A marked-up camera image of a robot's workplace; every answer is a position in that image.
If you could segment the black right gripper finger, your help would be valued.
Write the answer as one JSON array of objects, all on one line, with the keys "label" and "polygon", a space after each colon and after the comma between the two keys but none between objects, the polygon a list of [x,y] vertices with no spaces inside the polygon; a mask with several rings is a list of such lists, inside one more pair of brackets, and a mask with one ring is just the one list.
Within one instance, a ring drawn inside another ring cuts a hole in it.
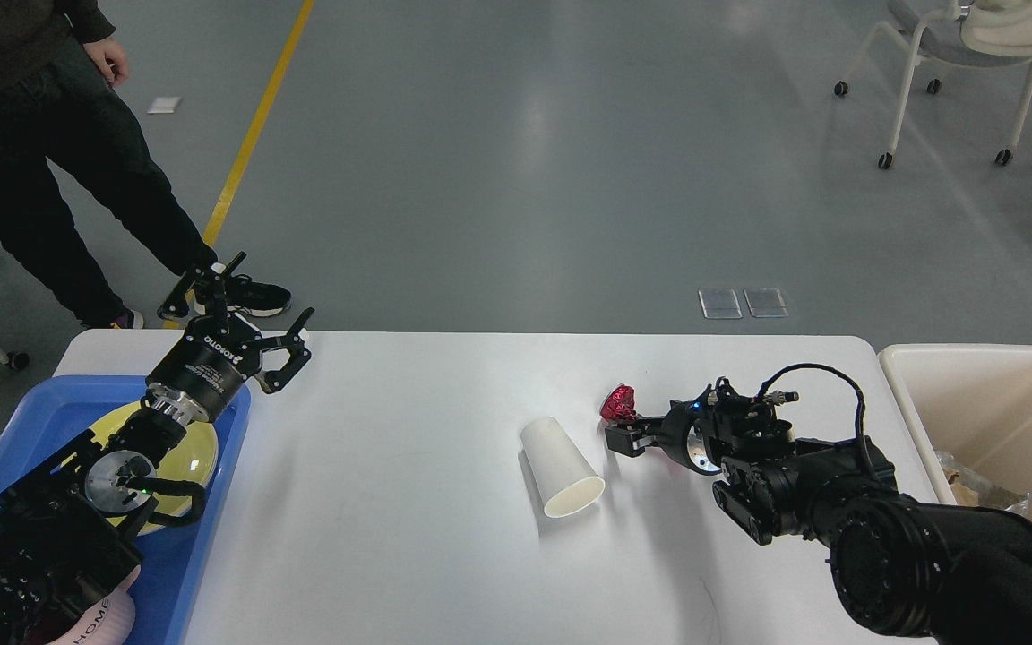
[{"label": "black right gripper finger", "polygon": [[607,421],[605,427],[606,448],[610,451],[636,458],[642,456],[649,446],[656,444],[660,429],[659,417],[640,417],[632,421]]}]

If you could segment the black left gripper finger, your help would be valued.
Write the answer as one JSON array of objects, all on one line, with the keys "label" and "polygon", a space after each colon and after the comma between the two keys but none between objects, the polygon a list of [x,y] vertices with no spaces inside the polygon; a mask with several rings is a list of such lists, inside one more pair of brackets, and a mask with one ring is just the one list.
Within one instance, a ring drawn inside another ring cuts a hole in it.
[{"label": "black left gripper finger", "polygon": [[314,314],[314,307],[307,309],[297,317],[292,325],[279,336],[258,336],[253,341],[253,351],[258,355],[272,351],[286,351],[288,359],[278,370],[262,370],[254,373],[254,379],[261,385],[263,392],[282,391],[299,370],[310,362],[312,352],[305,347],[302,331],[305,323]]},{"label": "black left gripper finger", "polygon": [[208,266],[193,266],[181,275],[167,297],[157,307],[157,317],[161,320],[184,320],[190,314],[187,293],[192,291],[195,303],[203,302],[205,315],[212,315],[220,334],[228,334],[229,311],[232,299],[227,295],[227,283],[234,270],[241,265],[246,252],[238,252],[228,264],[214,262]]}]

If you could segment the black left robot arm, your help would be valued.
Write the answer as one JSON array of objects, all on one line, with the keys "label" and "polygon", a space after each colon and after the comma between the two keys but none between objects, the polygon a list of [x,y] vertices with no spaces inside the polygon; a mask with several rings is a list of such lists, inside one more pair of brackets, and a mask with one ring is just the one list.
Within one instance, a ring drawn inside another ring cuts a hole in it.
[{"label": "black left robot arm", "polygon": [[157,314],[187,318],[183,336],[146,377],[146,393],[109,438],[83,430],[0,493],[0,644],[21,644],[42,619],[80,619],[115,595],[143,561],[147,524],[203,518],[206,487],[161,474],[196,422],[213,422],[247,380],[281,391],[310,362],[304,310],[265,336],[245,318],[245,257],[192,268]]}]

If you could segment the person's bare hand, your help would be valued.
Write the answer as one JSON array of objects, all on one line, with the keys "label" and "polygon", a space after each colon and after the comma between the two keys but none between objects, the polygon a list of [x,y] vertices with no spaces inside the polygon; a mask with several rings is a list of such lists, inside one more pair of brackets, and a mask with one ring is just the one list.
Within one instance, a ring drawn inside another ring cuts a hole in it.
[{"label": "person's bare hand", "polygon": [[130,78],[130,58],[112,36],[93,42],[82,42],[82,49],[110,87],[119,87]]}]

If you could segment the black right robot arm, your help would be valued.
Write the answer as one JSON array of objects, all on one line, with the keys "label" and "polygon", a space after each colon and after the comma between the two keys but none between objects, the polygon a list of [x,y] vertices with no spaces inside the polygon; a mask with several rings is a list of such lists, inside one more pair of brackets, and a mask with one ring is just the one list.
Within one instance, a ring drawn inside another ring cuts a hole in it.
[{"label": "black right robot arm", "polygon": [[1032,522],[1003,510],[923,503],[898,490],[894,465],[864,431],[798,438],[777,409],[797,392],[770,377],[753,396],[725,377],[662,417],[618,385],[601,408],[606,446],[623,456],[664,451],[714,475],[714,502],[757,546],[795,535],[829,550],[837,596],[856,624],[939,644],[1032,644]]}]

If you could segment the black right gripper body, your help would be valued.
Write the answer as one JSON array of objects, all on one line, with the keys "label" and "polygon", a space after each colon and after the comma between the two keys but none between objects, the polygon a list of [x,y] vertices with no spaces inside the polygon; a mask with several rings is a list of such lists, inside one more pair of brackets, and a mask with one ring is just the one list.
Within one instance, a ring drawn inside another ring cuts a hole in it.
[{"label": "black right gripper body", "polygon": [[696,422],[704,419],[704,405],[698,400],[672,400],[655,432],[655,444],[668,458],[697,474],[721,474],[706,451],[704,437]]}]

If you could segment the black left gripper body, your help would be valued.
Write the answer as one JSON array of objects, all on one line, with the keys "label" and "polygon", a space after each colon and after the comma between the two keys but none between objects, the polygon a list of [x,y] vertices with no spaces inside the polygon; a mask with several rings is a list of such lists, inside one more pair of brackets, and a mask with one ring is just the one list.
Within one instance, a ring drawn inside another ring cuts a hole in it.
[{"label": "black left gripper body", "polygon": [[213,422],[261,370],[261,351],[247,344],[261,331],[241,317],[201,315],[190,320],[183,336],[146,377],[147,395],[192,408],[190,417]]}]

